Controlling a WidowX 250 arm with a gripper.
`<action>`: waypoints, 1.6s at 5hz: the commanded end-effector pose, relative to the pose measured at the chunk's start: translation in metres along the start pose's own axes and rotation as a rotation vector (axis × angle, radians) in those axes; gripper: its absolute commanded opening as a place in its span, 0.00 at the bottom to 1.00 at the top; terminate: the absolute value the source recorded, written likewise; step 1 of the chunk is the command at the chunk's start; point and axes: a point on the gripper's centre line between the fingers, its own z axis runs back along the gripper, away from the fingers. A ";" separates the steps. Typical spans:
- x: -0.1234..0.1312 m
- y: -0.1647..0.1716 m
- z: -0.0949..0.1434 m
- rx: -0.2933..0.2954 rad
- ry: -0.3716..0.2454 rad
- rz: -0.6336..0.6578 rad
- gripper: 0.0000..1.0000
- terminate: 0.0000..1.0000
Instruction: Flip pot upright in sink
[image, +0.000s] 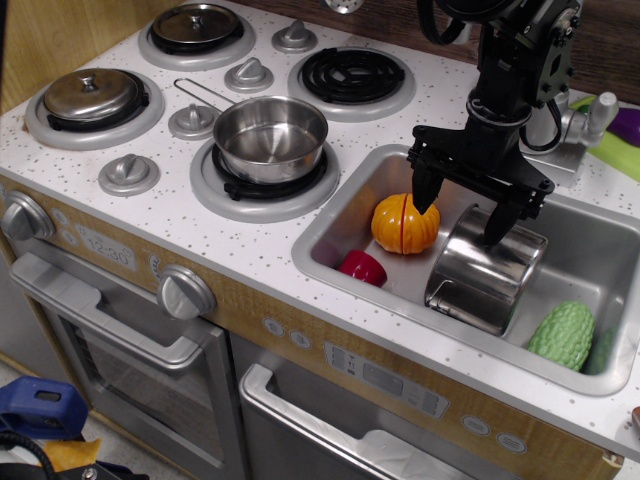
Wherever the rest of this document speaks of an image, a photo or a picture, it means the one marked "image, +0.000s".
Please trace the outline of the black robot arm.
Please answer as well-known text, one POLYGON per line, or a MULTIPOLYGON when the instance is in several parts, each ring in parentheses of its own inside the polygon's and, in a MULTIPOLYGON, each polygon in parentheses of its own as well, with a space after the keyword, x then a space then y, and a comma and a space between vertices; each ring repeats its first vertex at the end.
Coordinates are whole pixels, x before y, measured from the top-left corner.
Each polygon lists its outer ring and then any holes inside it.
POLYGON ((484 228, 498 244, 520 220, 536 218, 554 183, 523 156, 526 125, 536 109, 561 115, 555 98, 574 75, 571 48, 579 25, 576 1, 420 1, 420 28, 437 45, 453 43, 468 24, 481 28, 468 118, 461 130, 419 125, 408 160, 415 208, 424 213, 452 181, 495 202, 484 228))

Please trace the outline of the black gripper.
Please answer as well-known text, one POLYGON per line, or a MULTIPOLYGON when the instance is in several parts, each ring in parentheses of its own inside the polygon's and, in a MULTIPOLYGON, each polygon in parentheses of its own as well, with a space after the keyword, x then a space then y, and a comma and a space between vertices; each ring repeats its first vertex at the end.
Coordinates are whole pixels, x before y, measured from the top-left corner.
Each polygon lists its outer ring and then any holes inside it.
POLYGON ((520 131, 532 108, 520 105, 491 110, 479 98, 467 99, 468 118, 461 130, 418 125, 408 161, 413 169, 413 205, 424 214, 449 180, 496 202, 483 235, 497 245, 518 219, 535 219, 553 182, 533 167, 520 149, 520 131))

